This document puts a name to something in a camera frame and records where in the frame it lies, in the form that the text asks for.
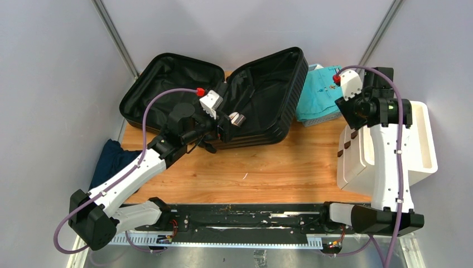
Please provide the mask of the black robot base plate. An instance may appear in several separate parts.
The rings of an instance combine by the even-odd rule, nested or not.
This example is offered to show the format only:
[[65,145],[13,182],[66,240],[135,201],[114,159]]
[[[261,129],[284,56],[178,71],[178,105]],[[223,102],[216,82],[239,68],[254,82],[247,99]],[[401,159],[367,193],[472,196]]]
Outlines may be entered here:
[[171,234],[175,242],[229,246],[304,246],[309,236],[324,245],[342,240],[348,227],[324,224],[321,203],[171,204],[167,223],[145,224],[136,231]]

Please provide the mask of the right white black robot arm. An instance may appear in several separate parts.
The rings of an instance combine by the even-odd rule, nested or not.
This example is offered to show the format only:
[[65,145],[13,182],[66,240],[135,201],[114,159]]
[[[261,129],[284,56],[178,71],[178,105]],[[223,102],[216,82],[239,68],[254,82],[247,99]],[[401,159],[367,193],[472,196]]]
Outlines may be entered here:
[[415,212],[403,162],[413,124],[412,105],[393,83],[392,68],[364,66],[368,84],[358,68],[343,67],[332,79],[342,90],[335,103],[348,126],[370,129],[375,163],[371,205],[324,202],[318,225],[326,233],[344,225],[359,234],[398,238],[424,226],[424,215]]

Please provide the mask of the white three-drawer storage unit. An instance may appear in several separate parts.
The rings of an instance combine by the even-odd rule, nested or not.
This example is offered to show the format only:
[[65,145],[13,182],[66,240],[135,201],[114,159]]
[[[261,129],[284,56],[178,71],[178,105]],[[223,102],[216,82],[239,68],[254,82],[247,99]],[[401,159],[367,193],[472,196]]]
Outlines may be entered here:
[[[410,186],[418,183],[438,170],[435,146],[428,107],[418,101],[411,101],[413,124],[407,144]],[[374,190],[374,148],[370,129],[358,131],[348,125],[340,134],[337,151],[337,186],[344,191],[372,196]]]

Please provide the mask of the black ribbed hard-shell suitcase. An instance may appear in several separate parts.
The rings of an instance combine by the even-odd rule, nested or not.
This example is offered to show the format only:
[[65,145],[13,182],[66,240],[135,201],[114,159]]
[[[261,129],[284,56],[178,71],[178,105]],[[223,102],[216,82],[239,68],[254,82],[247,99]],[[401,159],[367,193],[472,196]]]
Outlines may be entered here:
[[228,142],[207,136],[216,149],[260,146],[284,140],[295,117],[308,73],[299,47],[290,47],[236,68],[230,75],[206,61],[164,53],[156,56],[126,92],[119,111],[134,127],[159,133],[178,103],[191,103],[203,113],[195,89],[217,92],[225,114],[245,117]]

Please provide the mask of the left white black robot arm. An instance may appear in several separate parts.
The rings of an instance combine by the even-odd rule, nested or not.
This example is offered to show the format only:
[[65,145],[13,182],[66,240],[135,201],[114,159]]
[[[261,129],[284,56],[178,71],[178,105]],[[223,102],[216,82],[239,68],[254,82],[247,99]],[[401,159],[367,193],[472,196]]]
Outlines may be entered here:
[[144,225],[166,230],[171,216],[159,198],[122,206],[141,186],[164,172],[188,152],[189,144],[207,135],[226,141],[244,116],[226,114],[217,104],[200,102],[197,111],[190,103],[174,106],[159,135],[144,145],[136,159],[106,182],[88,192],[77,190],[69,201],[69,214],[60,223],[69,227],[85,242],[85,248],[97,251],[123,232]]

